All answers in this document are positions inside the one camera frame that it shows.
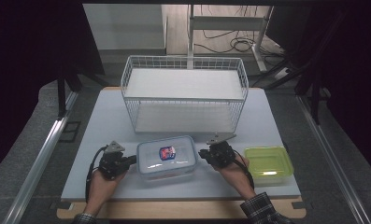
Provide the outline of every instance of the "sleeve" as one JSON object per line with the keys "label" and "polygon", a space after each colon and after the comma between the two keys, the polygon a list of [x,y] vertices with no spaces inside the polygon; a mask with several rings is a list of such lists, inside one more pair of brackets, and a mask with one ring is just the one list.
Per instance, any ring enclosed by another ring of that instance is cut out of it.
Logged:
{"label": "sleeve", "polygon": [[74,220],[71,222],[71,224],[96,224],[96,223],[97,223],[96,217],[87,213],[77,214],[74,217]]}
{"label": "sleeve", "polygon": [[240,205],[243,212],[254,224],[291,224],[289,218],[281,215],[273,207],[267,194],[261,193]]}

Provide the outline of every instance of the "dark floor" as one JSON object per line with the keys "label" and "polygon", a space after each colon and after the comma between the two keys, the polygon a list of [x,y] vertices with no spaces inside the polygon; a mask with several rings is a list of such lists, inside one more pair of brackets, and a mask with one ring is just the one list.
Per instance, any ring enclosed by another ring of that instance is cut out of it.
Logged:
{"label": "dark floor", "polygon": [[[245,58],[244,61],[245,64],[252,64],[250,58]],[[105,63],[104,66],[107,73],[104,79],[119,85],[124,62]],[[254,75],[254,65],[250,65],[247,69],[251,85],[259,76]],[[70,223],[69,220],[60,220],[56,217],[56,205],[60,202],[61,193],[82,135],[87,127],[98,93],[102,89],[85,77],[81,77],[81,80],[84,87],[79,93],[68,121],[68,129],[71,129],[71,125],[78,127],[78,133],[76,135],[73,135],[74,133],[62,134],[62,141],[55,147],[49,164],[22,216],[21,223]],[[273,80],[273,76],[267,77],[259,82],[259,85],[263,86]],[[294,222],[357,223],[293,93],[293,85],[296,81],[296,79],[292,80],[266,92],[278,130],[288,146],[295,169],[294,175],[307,208],[307,216],[296,219]],[[7,215],[39,149],[43,146],[51,125],[57,118],[56,91],[54,82],[41,89],[39,103],[33,116],[0,165],[0,223]],[[371,167],[335,122],[325,102],[320,104],[319,115],[322,130],[371,219]],[[199,223],[202,221],[148,221],[148,223],[174,222]],[[243,221],[203,221],[203,223],[241,222]],[[118,221],[118,223],[139,223],[139,221]]]}

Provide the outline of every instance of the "human hand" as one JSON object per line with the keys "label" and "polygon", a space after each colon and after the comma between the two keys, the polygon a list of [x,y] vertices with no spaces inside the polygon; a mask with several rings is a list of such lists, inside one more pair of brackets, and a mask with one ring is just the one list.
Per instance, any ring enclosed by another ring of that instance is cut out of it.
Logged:
{"label": "human hand", "polygon": [[107,180],[99,170],[94,171],[89,190],[89,201],[86,204],[84,213],[97,216],[103,204],[112,197],[116,187],[124,179],[126,173],[116,176],[113,180]]}
{"label": "human hand", "polygon": [[[240,155],[236,155],[235,159],[241,163],[245,163],[249,167],[250,161]],[[234,162],[224,168],[213,166],[214,170],[220,172],[223,178],[234,187],[244,200],[255,197],[255,191],[250,185],[249,179],[244,174],[244,171]]]}

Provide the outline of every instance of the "white wire basket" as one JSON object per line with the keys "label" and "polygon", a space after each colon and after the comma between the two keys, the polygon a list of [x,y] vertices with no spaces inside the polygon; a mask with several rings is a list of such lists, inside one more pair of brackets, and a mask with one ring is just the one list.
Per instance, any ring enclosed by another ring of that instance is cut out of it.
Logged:
{"label": "white wire basket", "polygon": [[136,133],[234,133],[248,92],[239,58],[130,56],[121,77]]}

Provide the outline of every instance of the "human arm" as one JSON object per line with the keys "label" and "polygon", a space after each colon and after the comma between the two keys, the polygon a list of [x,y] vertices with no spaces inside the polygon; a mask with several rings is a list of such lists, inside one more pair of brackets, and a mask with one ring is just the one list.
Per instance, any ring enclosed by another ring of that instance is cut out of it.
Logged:
{"label": "human arm", "polygon": [[72,224],[93,224],[96,223],[96,216],[101,207],[107,202],[115,188],[119,185],[121,180],[125,177],[127,172],[118,175],[113,180],[107,180],[103,174],[96,170],[93,172],[92,183],[89,190],[89,201],[86,204],[83,213],[77,214]]}
{"label": "human arm", "polygon": [[[236,155],[236,160],[249,167],[247,158]],[[256,194],[243,170],[235,163],[224,168],[213,167],[223,178],[236,189],[245,201],[240,205],[251,223],[292,223],[290,219],[276,211],[267,194]]]}

